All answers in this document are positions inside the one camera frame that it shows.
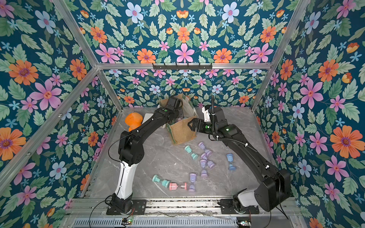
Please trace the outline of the purple hourglass pair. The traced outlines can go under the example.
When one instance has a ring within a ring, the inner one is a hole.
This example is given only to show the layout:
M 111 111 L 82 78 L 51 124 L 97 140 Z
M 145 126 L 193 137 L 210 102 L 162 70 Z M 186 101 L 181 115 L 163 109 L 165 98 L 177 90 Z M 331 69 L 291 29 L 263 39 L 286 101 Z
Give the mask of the purple hourglass pair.
M 208 171 L 207 169 L 212 169 L 215 167 L 215 163 L 211 160 L 201 159 L 200 166 L 202 168 L 200 176 L 202 178 L 208 178 Z

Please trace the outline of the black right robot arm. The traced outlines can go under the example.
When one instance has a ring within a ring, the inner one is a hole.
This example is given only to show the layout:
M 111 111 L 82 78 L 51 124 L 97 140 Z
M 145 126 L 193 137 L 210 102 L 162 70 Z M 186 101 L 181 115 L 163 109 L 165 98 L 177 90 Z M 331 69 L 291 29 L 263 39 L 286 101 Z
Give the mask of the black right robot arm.
M 259 182 L 256 189 L 242 190 L 234 195 L 233 206 L 236 211 L 259 206 L 270 212 L 290 197 L 291 178 L 286 169 L 280 170 L 263 157 L 239 127 L 228 123 L 220 107 L 207 106 L 203 113 L 204 119 L 194 118 L 188 123 L 189 128 L 193 132 L 209 135 L 213 141 L 224 143 L 244 161 Z

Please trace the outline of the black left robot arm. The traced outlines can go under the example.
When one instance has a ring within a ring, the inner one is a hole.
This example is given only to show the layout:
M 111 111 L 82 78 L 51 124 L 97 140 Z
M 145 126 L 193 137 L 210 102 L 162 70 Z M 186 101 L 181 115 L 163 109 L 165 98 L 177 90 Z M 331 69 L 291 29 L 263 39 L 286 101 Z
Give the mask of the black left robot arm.
M 138 128 L 121 133 L 118 162 L 121 164 L 117 188 L 107 203 L 107 215 L 126 215 L 132 209 L 132 185 L 138 164 L 144 157 L 144 142 L 159 127 L 182 115 L 183 102 L 176 97 L 170 97 L 165 106 L 156 109 L 149 119 Z

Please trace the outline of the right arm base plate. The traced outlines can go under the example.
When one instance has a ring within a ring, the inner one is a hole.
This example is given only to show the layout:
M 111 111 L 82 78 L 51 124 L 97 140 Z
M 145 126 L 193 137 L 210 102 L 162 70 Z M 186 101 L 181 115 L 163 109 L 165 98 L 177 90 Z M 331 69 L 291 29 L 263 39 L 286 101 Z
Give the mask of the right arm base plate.
M 241 214 L 241 215 L 250 215 L 250 214 L 259 214 L 258 205 L 253 206 L 244 206 L 241 204 L 239 200 L 239 195 L 247 192 L 247 188 L 239 191 L 237 194 L 233 195 L 232 199 L 221 199 L 218 202 L 218 205 L 221 208 L 222 214 Z

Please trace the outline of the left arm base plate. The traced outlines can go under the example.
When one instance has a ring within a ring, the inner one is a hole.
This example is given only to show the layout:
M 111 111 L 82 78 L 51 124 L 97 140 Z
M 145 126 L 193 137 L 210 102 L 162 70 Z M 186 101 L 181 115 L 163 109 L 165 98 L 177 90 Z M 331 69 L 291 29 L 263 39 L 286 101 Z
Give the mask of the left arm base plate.
M 121 202 L 111 200 L 106 215 L 144 215 L 147 201 L 145 199 L 128 199 Z

